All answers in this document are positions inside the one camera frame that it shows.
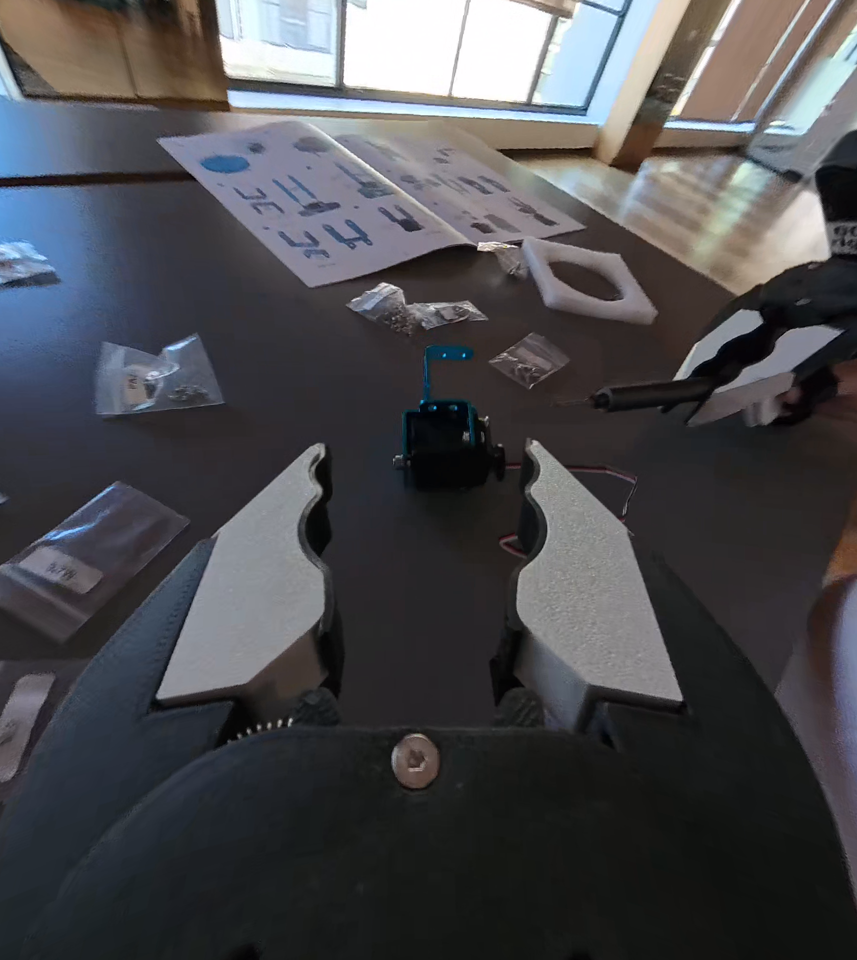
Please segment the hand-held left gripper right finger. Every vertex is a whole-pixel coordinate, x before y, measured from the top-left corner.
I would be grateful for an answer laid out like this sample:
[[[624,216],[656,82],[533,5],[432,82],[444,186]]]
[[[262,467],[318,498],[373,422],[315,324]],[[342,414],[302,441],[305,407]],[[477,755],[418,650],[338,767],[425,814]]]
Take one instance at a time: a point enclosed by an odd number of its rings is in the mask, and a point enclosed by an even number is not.
[[[531,707],[585,733],[603,705],[677,714],[680,681],[632,535],[541,441],[518,466],[504,627],[490,661],[496,708]]]

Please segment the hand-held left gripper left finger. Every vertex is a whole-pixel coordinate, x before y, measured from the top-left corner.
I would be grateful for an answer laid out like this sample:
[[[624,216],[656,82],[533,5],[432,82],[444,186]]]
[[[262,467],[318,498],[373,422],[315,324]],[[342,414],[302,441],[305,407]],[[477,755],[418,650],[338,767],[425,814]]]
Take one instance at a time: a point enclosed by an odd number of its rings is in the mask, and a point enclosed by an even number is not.
[[[332,571],[332,456],[304,450],[212,538],[156,698],[293,706],[338,695],[344,647]]]

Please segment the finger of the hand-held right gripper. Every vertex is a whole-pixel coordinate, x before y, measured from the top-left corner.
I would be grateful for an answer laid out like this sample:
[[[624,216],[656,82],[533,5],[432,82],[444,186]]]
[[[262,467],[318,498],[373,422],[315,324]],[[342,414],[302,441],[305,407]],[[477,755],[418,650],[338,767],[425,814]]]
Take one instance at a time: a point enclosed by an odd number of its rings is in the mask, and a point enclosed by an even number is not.
[[[739,414],[748,427],[771,426],[782,415],[782,396],[795,387],[795,369],[837,340],[835,327],[788,330],[771,353],[747,366],[732,383],[714,391],[688,419],[687,426],[704,426]]]
[[[673,378],[711,383],[755,383],[767,377],[758,373],[758,350],[767,343],[761,314],[739,309],[706,333],[689,350]]]

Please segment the black screwdriver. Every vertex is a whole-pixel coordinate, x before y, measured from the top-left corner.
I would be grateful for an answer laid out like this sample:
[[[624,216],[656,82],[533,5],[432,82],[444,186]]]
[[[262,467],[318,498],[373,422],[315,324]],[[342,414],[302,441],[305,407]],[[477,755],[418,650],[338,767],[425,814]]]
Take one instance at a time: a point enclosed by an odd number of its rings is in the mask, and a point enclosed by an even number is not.
[[[556,398],[551,405],[564,409],[588,407],[603,413],[622,413],[647,409],[670,411],[676,406],[687,403],[696,405],[704,403],[717,387],[717,382],[710,377],[645,382],[603,387],[582,398]]]

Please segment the black servo with blue bracket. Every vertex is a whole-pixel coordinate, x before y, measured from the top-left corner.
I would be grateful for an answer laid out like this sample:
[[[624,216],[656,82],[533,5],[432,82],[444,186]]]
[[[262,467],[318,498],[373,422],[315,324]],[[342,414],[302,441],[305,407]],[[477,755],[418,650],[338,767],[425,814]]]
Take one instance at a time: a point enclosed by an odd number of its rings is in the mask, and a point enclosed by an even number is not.
[[[393,466],[405,484],[418,491],[459,491],[498,482],[507,473],[506,450],[494,442],[490,418],[467,399],[438,398],[433,393],[433,365],[467,362],[468,346],[434,344],[422,357],[420,403],[401,417],[401,450]]]

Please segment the dark desk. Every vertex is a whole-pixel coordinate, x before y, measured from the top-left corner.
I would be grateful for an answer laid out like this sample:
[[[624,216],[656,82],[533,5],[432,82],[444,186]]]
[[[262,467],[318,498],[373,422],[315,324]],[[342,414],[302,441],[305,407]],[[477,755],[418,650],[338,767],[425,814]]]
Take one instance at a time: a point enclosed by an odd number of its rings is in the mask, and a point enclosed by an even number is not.
[[[27,862],[0,866],[0,958],[857,958],[835,824],[774,699],[776,663],[857,494],[857,435],[703,429],[677,414],[559,409],[487,364],[543,325],[559,391],[662,376],[658,335],[545,311],[442,253],[402,279],[480,306],[476,358],[440,386],[492,419],[510,459],[638,475],[629,530],[732,637],[686,628],[690,710],[614,710],[653,745],[491,724],[489,661],[517,562],[518,472],[419,493],[390,466],[418,393],[411,342],[310,290],[194,180],[0,188],[0,241],[59,281],[0,290],[0,563],[113,481],[188,517],[75,636],[101,647],[70,759],[38,790]],[[224,403],[103,418],[102,343],[159,354],[198,335]],[[341,726],[216,745],[224,703],[150,703],[147,643],[105,648],[163,575],[296,455],[328,445],[346,652]],[[0,659],[47,656],[0,612]],[[145,688],[139,701],[135,691]]]

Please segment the white instruction booklet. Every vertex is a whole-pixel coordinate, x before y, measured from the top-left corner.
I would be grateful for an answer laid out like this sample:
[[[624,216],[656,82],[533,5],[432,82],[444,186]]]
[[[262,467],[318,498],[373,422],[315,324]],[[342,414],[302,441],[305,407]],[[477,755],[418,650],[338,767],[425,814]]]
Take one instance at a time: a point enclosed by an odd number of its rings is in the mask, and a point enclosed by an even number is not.
[[[310,288],[583,228],[434,131],[330,133],[290,119],[158,144]]]

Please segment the large window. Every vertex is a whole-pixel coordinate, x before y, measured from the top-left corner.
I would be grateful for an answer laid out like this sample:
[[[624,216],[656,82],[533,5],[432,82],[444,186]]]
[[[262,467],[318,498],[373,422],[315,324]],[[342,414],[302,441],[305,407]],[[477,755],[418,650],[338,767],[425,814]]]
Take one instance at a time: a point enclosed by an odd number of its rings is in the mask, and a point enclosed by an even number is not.
[[[576,114],[632,2],[217,1],[240,90]]]

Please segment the white foam frame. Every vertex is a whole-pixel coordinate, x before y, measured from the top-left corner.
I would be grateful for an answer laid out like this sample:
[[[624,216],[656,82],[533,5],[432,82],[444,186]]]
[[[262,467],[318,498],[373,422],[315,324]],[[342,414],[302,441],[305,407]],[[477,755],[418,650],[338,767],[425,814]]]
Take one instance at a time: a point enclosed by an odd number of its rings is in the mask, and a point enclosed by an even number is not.
[[[546,308],[640,327],[655,322],[657,308],[619,254],[533,237],[526,237],[520,249]],[[607,300],[579,292],[555,274],[553,267],[557,264],[583,268],[602,277],[618,297]]]

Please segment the wooden post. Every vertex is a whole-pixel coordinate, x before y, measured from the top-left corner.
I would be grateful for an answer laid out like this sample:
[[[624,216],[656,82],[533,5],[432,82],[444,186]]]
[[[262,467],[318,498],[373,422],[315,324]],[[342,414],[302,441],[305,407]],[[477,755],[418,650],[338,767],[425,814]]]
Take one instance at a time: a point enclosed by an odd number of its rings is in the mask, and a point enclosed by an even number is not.
[[[594,157],[637,173],[693,77],[712,30],[712,2],[659,2],[613,105],[600,128]]]

